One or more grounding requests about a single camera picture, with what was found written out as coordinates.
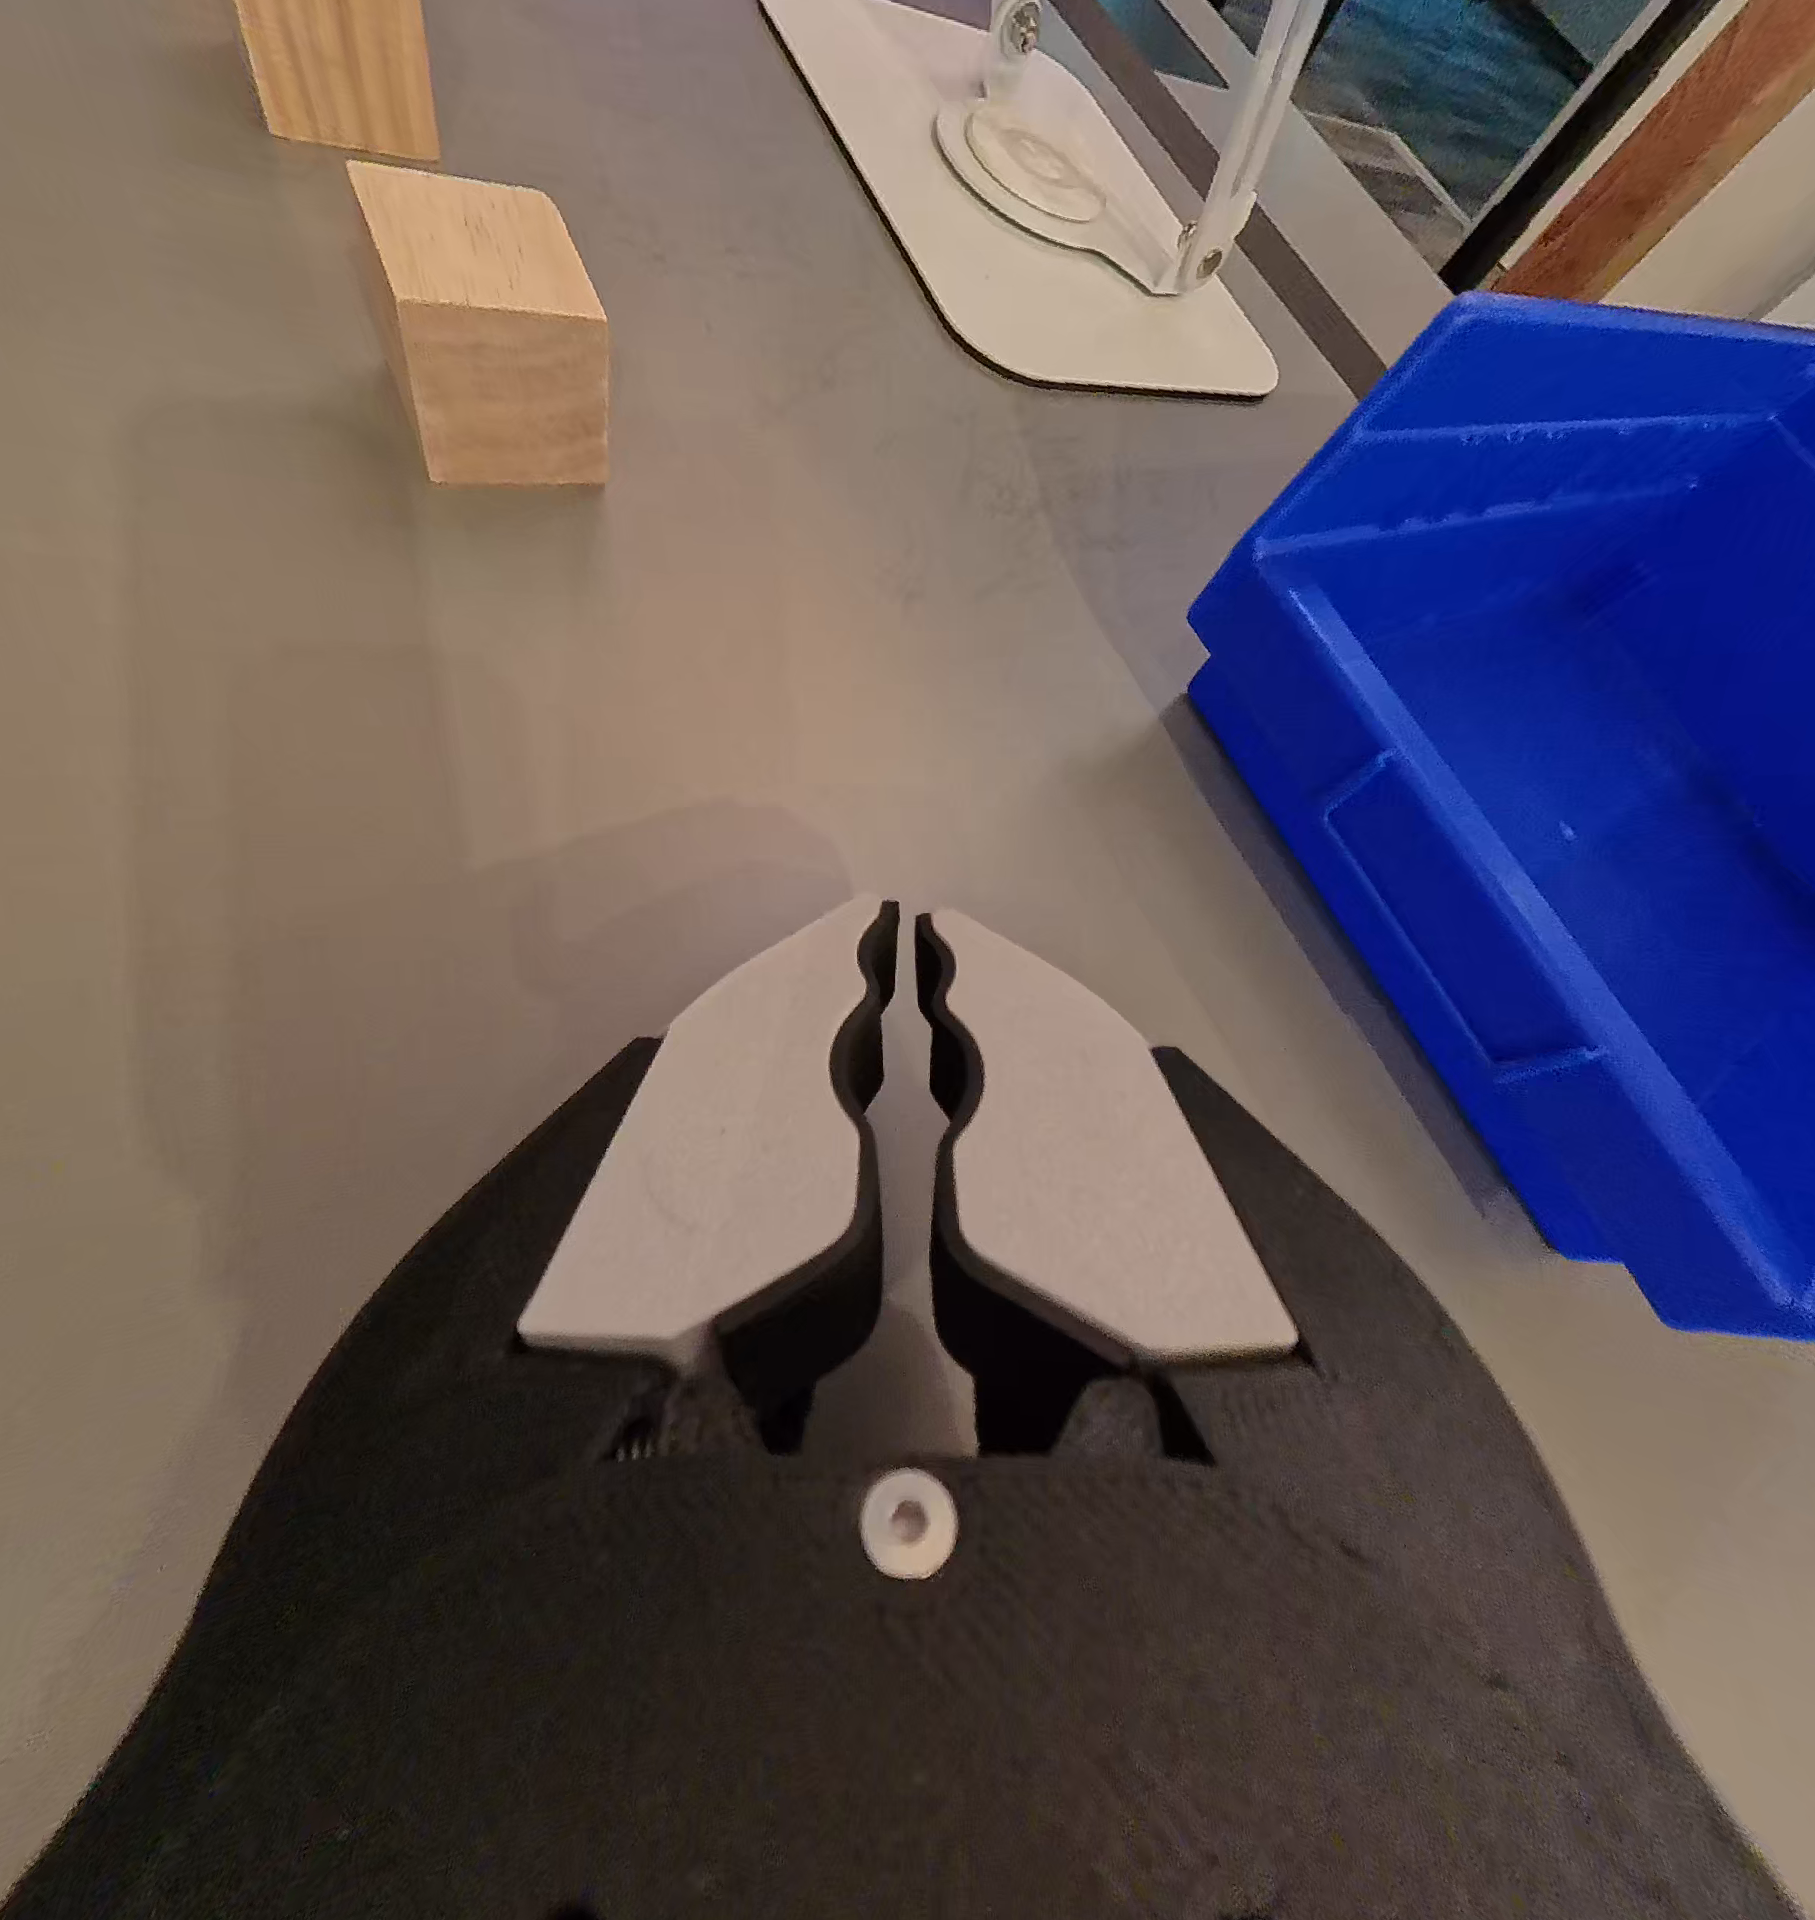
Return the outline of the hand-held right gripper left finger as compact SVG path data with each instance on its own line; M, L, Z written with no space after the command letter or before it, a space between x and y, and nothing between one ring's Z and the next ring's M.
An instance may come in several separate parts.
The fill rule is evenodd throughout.
M720 1377L768 1451L804 1447L884 1306L894 970L896 903L851 899L666 1026L520 1307L527 1351Z

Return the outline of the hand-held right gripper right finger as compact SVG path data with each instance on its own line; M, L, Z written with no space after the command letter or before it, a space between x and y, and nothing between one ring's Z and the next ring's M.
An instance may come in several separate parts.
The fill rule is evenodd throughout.
M1043 1455L1093 1389L1164 1447L1181 1373L1299 1359L1299 1325L1152 1045L1101 994L940 908L915 923L940 1145L933 1319L984 1455Z

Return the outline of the blue plastic bin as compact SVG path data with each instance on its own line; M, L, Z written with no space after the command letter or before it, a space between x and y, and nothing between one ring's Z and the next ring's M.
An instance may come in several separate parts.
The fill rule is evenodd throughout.
M1815 1344L1815 332L1460 295L1186 626L1542 1237Z

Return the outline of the wooden cube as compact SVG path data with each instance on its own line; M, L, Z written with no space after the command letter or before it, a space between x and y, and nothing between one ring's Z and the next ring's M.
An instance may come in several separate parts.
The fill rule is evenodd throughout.
M234 6L270 134L441 159L424 6Z
M604 488L610 334L560 219L516 182L347 163L365 284L441 488Z

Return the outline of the grey desk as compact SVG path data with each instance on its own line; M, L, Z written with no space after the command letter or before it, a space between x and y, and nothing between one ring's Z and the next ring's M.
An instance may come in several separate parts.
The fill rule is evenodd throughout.
M432 6L560 206L606 488L438 488L347 159L232 6L0 6L0 1902L416 1237L851 896L1181 1045L1439 1292L1815 1916L1815 1349L1545 1253L1206 733L1185 621L1349 409L970 357L753 6Z

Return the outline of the brown wooden beam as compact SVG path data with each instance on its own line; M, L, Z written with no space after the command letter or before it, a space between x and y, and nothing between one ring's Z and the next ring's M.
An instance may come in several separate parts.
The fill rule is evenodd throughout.
M1729 6L1481 288L1600 304L1815 91L1815 6Z

